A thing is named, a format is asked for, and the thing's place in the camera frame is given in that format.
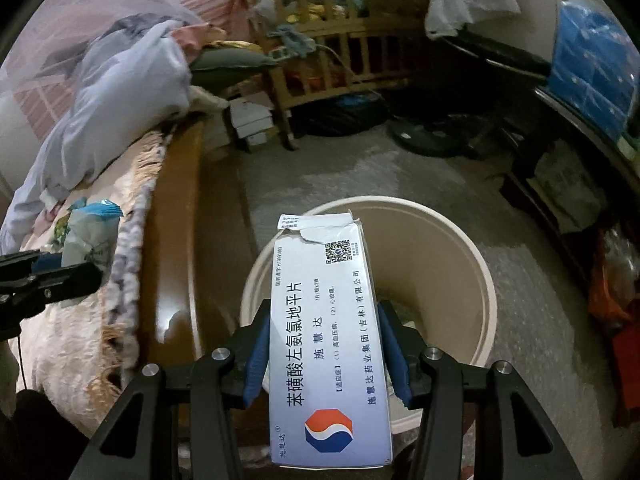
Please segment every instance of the wooden crib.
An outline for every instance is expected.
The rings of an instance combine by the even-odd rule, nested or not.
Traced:
[[[248,5],[257,2],[248,0]],[[429,0],[274,0],[275,24],[252,16],[254,41],[265,52],[281,45],[268,32],[283,23],[295,24],[323,46],[305,59],[289,60],[270,71],[290,145],[294,145],[290,108],[350,92],[400,86],[424,72],[421,52],[428,5]]]

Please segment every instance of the mosquito net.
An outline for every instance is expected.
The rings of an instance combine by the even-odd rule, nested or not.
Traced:
[[[45,0],[2,64],[0,98],[11,92],[43,140],[73,101],[73,70],[88,42],[116,20],[151,13],[225,27],[237,8],[238,0]]]

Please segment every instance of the qr code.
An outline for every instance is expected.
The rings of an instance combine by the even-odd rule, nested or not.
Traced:
[[[324,252],[326,253],[327,264],[348,262],[352,259],[351,242],[349,240],[340,240],[339,242],[324,244]]]

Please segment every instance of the metal screw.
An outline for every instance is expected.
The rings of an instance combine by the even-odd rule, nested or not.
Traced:
[[[495,364],[495,369],[498,370],[501,374],[509,375],[513,370],[513,366],[508,361],[498,361]]]
[[[213,352],[211,352],[211,357],[216,361],[224,361],[231,355],[229,348],[216,348]]]
[[[440,350],[437,346],[430,346],[426,349],[425,354],[427,355],[427,359],[431,361],[438,361],[442,359],[442,350]]]
[[[142,374],[145,377],[153,377],[160,371],[160,367],[155,363],[149,363],[142,368]]]

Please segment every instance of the blue gripper pad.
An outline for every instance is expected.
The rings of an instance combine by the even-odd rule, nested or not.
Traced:
[[[269,362],[269,325],[270,316],[262,316],[262,326],[255,340],[254,349],[249,355],[244,368],[244,390],[242,400],[245,406],[250,406],[260,395],[262,378]]]
[[[393,320],[396,322],[395,324],[402,327],[396,313],[392,311],[392,314],[396,318]],[[402,354],[396,332],[387,317],[385,307],[382,306],[382,302],[378,303],[378,317],[380,318],[380,335],[382,336],[382,350],[385,356],[386,369],[391,377],[391,383],[394,386],[396,397],[402,400],[402,403],[408,407],[412,400],[411,388],[409,386],[409,367],[404,358],[404,354]]]
[[[42,255],[31,264],[31,272],[46,272],[48,270],[56,270],[62,267],[62,253],[49,254],[42,253]]]

